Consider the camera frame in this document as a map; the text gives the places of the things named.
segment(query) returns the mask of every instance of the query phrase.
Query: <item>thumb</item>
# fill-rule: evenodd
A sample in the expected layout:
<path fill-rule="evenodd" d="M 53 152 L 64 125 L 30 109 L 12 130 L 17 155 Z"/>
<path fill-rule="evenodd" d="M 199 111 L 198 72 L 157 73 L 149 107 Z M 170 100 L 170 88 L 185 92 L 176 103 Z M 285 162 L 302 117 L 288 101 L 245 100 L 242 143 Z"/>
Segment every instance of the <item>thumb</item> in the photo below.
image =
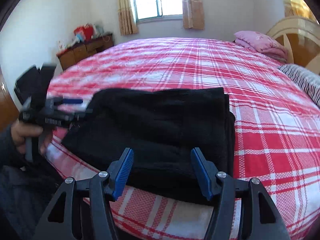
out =
<path fill-rule="evenodd" d="M 23 122 L 19 122 L 19 128 L 17 129 L 17 134 L 20 137 L 39 137 L 42 134 L 42 132 L 42 127 Z"/>

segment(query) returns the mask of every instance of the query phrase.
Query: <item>dresser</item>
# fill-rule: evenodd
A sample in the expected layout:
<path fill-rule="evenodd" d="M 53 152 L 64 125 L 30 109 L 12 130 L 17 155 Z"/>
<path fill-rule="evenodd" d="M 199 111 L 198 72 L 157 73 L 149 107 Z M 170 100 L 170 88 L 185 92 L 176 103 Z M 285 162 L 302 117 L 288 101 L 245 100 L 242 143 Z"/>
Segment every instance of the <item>dresser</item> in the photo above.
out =
<path fill-rule="evenodd" d="M 57 57 L 60 60 L 63 71 L 65 71 L 79 61 L 109 49 L 113 45 L 112 34 L 105 35 L 90 41 L 77 43 L 62 53 L 57 54 Z"/>

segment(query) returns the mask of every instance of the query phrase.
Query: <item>brown door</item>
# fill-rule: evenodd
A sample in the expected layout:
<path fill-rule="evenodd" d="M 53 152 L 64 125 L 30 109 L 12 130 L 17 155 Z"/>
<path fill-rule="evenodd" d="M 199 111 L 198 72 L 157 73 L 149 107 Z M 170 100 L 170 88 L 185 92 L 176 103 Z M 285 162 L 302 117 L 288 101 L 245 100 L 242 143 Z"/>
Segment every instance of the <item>brown door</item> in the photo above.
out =
<path fill-rule="evenodd" d="M 5 85 L 0 68 L 0 132 L 17 119 L 19 111 Z"/>

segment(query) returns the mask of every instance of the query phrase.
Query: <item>person's arm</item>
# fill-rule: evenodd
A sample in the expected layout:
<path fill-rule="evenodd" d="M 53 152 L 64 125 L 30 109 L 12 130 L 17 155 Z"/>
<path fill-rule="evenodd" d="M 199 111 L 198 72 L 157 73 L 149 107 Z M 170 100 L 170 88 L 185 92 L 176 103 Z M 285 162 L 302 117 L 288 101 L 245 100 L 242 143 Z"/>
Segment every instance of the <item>person's arm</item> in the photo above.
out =
<path fill-rule="evenodd" d="M 23 166 L 21 161 L 26 152 L 25 138 L 39 137 L 43 128 L 37 125 L 15 122 L 0 134 L 0 167 Z M 49 143 L 52 140 L 52 134 L 47 136 L 40 148 L 42 154 L 45 153 Z"/>

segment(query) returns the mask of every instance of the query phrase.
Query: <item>window sill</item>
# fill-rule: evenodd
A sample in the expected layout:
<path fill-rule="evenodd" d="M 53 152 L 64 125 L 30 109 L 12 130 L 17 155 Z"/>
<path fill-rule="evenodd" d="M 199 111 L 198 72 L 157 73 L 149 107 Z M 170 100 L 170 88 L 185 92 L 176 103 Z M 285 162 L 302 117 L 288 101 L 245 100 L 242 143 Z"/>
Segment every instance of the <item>window sill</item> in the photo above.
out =
<path fill-rule="evenodd" d="M 182 14 L 180 15 L 166 15 L 161 17 L 152 17 L 152 18 L 145 18 L 140 19 L 136 23 L 142 24 L 142 23 L 150 23 L 150 22 L 160 22 L 160 21 L 172 21 L 172 20 L 182 20 Z"/>

